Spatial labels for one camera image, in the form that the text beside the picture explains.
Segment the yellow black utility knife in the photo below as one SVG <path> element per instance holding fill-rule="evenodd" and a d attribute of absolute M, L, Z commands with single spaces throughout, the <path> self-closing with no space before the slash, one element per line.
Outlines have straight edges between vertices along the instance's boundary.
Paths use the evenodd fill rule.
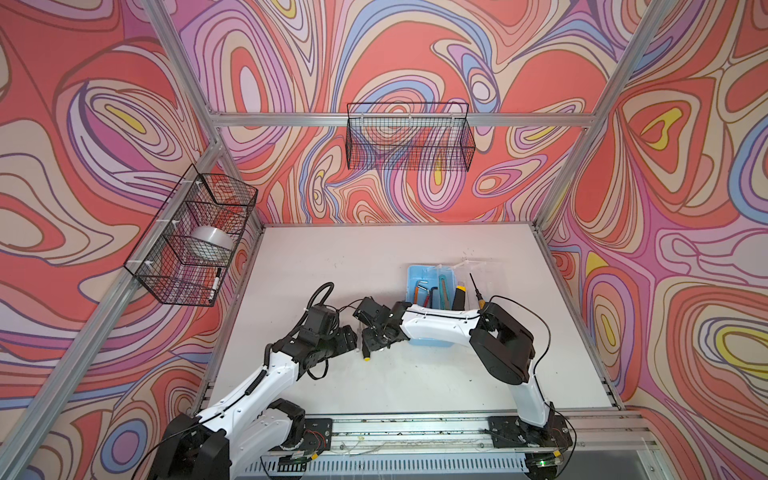
<path fill-rule="evenodd" d="M 464 311 L 467 304 L 467 290 L 465 286 L 458 285 L 455 288 L 451 309 L 453 311 Z"/>

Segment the blue plastic tool box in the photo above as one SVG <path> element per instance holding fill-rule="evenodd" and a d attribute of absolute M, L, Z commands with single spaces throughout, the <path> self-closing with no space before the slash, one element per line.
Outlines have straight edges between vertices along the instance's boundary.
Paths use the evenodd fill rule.
<path fill-rule="evenodd" d="M 454 269 L 450 266 L 412 264 L 407 269 L 406 301 L 425 308 L 451 310 L 457 286 Z M 446 348 L 453 345 L 425 333 L 420 327 L 409 327 L 406 335 L 415 345 Z"/>

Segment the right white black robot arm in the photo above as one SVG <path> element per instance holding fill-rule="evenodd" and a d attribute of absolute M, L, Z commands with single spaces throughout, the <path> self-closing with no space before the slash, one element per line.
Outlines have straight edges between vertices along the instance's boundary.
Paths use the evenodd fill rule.
<path fill-rule="evenodd" d="M 363 326 L 366 355 L 401 341 L 438 341 L 472 349 L 485 370 L 508 385 L 517 416 L 545 428 L 553 408 L 536 379 L 532 332 L 502 306 L 488 302 L 475 310 L 440 310 L 401 301 L 393 307 L 366 297 L 353 317 Z"/>

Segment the black hex key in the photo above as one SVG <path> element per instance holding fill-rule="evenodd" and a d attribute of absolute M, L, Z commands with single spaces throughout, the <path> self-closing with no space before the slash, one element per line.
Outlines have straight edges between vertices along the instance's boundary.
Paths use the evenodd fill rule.
<path fill-rule="evenodd" d="M 439 297 L 439 288 L 431 287 L 426 297 L 426 300 L 424 302 L 424 307 L 433 308 L 435 305 L 435 301 L 438 297 Z"/>

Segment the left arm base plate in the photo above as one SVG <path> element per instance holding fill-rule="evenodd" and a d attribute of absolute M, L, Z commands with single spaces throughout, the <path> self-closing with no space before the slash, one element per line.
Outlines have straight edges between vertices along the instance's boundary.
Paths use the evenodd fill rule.
<path fill-rule="evenodd" d="M 320 455 L 331 449 L 333 427 L 334 422 L 330 417 L 309 418 L 302 426 L 293 423 L 286 439 L 281 444 L 272 444 L 265 453 L 270 455 L 285 453 L 294 456 Z"/>

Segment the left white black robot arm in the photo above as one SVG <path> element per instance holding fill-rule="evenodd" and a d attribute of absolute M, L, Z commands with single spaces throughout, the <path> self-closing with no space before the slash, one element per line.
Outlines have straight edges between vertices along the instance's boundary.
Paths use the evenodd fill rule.
<path fill-rule="evenodd" d="M 288 335 L 265 349 L 264 361 L 222 400 L 177 416 L 149 452 L 151 479 L 233 479 L 253 460 L 282 452 L 282 463 L 306 464 L 329 449 L 332 422 L 309 421 L 282 393 L 318 364 L 355 350 L 356 333 L 336 308 L 307 307 Z"/>

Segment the teal utility knife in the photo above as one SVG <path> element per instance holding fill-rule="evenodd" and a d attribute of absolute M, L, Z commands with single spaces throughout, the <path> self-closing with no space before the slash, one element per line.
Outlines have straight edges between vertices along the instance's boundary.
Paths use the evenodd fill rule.
<path fill-rule="evenodd" d="M 451 294 L 453 292 L 452 281 L 449 275 L 438 275 L 438 294 L 439 307 L 443 310 L 449 310 L 452 306 Z"/>

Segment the orange handled screwdriver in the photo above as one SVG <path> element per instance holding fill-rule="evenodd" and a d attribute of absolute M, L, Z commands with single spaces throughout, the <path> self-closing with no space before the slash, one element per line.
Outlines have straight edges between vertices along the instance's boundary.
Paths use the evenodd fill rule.
<path fill-rule="evenodd" d="M 478 288 L 478 285 L 477 285 L 477 283 L 475 281 L 474 275 L 472 273 L 469 273 L 469 278 L 470 278 L 470 281 L 472 283 L 472 286 L 473 286 L 473 289 L 474 289 L 474 292 L 475 292 L 475 297 L 476 297 L 476 300 L 477 300 L 478 308 L 479 309 L 483 309 L 485 307 L 485 304 L 486 304 L 485 299 L 484 299 L 482 293 L 480 292 L 480 290 Z"/>

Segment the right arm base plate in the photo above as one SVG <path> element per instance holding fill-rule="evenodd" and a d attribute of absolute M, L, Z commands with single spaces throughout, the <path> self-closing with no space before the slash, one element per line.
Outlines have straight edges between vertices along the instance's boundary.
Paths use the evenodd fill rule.
<path fill-rule="evenodd" d="M 573 430 L 562 416 L 551 416 L 543 427 L 529 425 L 517 416 L 490 416 L 481 432 L 491 437 L 495 448 L 550 448 L 573 446 Z"/>

